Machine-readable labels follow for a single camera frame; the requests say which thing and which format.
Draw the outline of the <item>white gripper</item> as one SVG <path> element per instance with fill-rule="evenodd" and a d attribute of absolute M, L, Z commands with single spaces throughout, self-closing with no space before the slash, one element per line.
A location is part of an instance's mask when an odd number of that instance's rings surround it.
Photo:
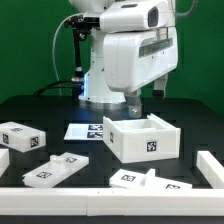
<path fill-rule="evenodd" d="M 153 98 L 166 96 L 168 75 L 178 63 L 177 32 L 174 27 L 146 32 L 107 34 L 103 43 L 104 72 L 110 90 L 123 92 L 129 116 L 142 116 L 138 90 L 153 82 Z"/>

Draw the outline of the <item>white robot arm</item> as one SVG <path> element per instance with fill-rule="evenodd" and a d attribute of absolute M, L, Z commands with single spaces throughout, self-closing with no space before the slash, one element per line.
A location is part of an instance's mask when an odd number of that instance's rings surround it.
<path fill-rule="evenodd" d="M 98 109 L 127 105 L 142 113 L 141 88 L 152 83 L 165 98 L 168 73 L 178 62 L 176 0 L 69 0 L 74 40 L 91 40 L 90 69 L 79 100 Z"/>

